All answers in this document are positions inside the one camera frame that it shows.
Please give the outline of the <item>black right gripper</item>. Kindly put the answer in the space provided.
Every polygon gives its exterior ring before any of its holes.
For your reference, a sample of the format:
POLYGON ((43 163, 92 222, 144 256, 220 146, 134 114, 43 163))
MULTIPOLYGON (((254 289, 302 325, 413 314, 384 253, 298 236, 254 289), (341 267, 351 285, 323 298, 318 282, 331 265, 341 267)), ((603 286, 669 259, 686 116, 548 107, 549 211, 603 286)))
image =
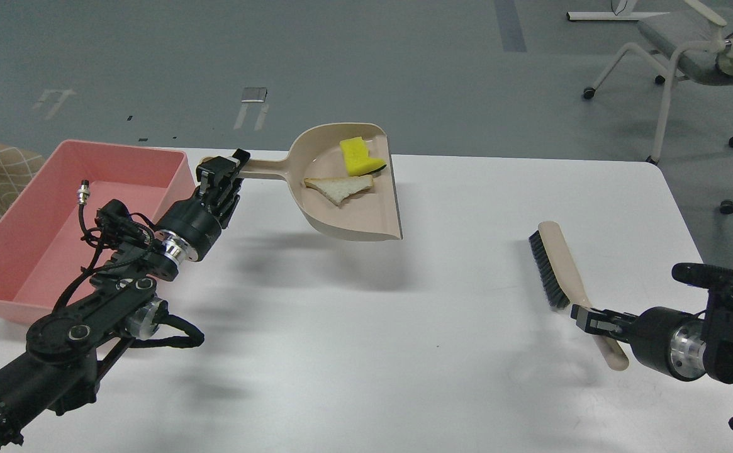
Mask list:
POLYGON ((641 315, 573 305, 571 318, 586 333, 630 344, 640 364, 679 381, 706 374, 703 322, 691 313, 654 307, 641 315))

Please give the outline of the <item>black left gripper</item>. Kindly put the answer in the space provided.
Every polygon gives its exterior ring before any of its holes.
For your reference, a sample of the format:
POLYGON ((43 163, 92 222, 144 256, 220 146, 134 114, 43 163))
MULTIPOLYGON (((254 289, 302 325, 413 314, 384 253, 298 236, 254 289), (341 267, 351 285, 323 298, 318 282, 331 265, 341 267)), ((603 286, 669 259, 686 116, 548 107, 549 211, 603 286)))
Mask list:
POLYGON ((205 159, 196 169, 198 188, 190 198, 176 201, 154 224, 163 236, 177 236, 188 249, 187 259, 202 261, 220 237, 240 201, 250 153, 237 149, 231 157, 205 159))

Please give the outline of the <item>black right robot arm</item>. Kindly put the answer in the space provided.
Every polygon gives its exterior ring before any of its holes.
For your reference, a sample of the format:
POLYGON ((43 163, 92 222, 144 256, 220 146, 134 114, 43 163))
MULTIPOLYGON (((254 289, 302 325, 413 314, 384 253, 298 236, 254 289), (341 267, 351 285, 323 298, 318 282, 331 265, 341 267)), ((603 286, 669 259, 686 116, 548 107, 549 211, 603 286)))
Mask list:
MULTIPOLYGON (((708 376, 733 384, 733 269, 679 263, 671 275, 707 291, 703 311, 659 306, 631 315, 575 307, 571 318, 583 332, 629 344, 637 361, 656 372, 683 382, 708 376)), ((729 427, 733 430, 733 416, 729 427)))

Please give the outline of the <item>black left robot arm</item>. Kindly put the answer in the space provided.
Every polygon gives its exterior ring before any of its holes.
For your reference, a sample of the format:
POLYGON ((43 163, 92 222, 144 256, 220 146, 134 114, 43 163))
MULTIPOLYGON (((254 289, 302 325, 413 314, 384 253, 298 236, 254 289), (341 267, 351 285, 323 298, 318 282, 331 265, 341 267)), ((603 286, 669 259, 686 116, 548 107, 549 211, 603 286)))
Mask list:
POLYGON ((78 191, 82 240, 90 263, 26 333, 26 350, 0 369, 0 450, 23 442, 21 431, 45 410, 56 415, 96 400, 108 370, 130 348, 193 348, 204 341, 191 322, 169 312, 157 280, 173 281, 182 261, 201 261, 240 200, 250 155, 205 159, 197 188, 156 223, 108 201, 87 228, 89 181, 78 191))

